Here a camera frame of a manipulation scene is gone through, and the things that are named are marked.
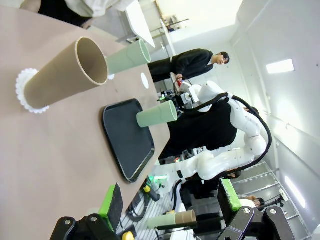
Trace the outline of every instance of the white shirt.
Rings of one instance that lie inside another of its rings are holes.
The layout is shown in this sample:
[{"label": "white shirt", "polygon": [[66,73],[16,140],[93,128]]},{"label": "white shirt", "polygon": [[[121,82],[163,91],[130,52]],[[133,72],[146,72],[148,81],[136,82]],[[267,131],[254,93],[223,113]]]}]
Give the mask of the white shirt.
[{"label": "white shirt", "polygon": [[106,9],[113,7],[124,12],[135,0],[65,0],[66,5],[81,17],[97,18],[106,14]]}]

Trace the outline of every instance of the white ceiling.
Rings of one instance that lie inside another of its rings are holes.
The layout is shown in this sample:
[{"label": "white ceiling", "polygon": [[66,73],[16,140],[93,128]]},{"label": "white ceiling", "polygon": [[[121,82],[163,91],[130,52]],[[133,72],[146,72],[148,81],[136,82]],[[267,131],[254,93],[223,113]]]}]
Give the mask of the white ceiling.
[{"label": "white ceiling", "polygon": [[[310,232],[320,224],[319,13],[320,0],[244,0],[231,40],[252,103],[269,113],[265,118],[279,142],[267,159],[279,167],[280,180]],[[293,60],[295,71],[267,73],[267,64],[286,59]],[[284,176],[305,198],[305,209]]]}]

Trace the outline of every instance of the white circle marker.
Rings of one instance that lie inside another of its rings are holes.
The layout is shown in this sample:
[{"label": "white circle marker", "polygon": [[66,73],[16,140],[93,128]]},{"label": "white circle marker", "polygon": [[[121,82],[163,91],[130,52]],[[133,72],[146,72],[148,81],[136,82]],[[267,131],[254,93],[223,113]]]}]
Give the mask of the white circle marker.
[{"label": "white circle marker", "polygon": [[144,73],[141,73],[141,80],[142,80],[143,86],[144,86],[146,89],[149,89],[148,78],[146,77],[146,75],[145,75]]}]

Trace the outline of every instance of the ceiling light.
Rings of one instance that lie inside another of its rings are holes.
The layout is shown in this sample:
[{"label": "ceiling light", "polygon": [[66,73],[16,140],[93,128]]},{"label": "ceiling light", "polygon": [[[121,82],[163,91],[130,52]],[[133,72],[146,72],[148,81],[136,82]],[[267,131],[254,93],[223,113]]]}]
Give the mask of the ceiling light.
[{"label": "ceiling light", "polygon": [[269,74],[279,74],[294,71],[295,67],[292,62],[292,59],[288,59],[268,64],[266,66],[266,69]]},{"label": "ceiling light", "polygon": [[284,179],[285,179],[285,183],[288,185],[290,190],[293,192],[296,199],[299,201],[301,206],[305,209],[306,208],[306,200],[304,199],[304,197],[302,196],[300,191],[297,189],[297,187],[294,185],[294,183],[290,180],[289,177],[285,176]]}]

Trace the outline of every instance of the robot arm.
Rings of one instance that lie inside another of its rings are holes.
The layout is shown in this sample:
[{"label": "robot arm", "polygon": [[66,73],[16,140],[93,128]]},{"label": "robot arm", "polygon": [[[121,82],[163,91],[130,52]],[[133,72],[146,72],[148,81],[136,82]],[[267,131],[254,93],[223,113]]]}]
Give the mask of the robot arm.
[{"label": "robot arm", "polygon": [[[208,81],[201,88],[195,87],[201,103],[206,103],[224,91],[212,81]],[[228,104],[231,106],[230,122],[237,128],[245,132],[243,148],[236,148],[231,151],[221,153],[214,157],[210,151],[203,151],[200,154],[172,164],[155,167],[155,175],[167,175],[168,182],[174,183],[178,179],[192,177],[198,173],[203,180],[210,180],[230,169],[240,168],[252,163],[255,156],[260,156],[267,148],[265,139],[260,135],[263,125],[256,116],[244,110],[244,108],[230,97]],[[209,111],[211,106],[206,107],[203,112]]]}]

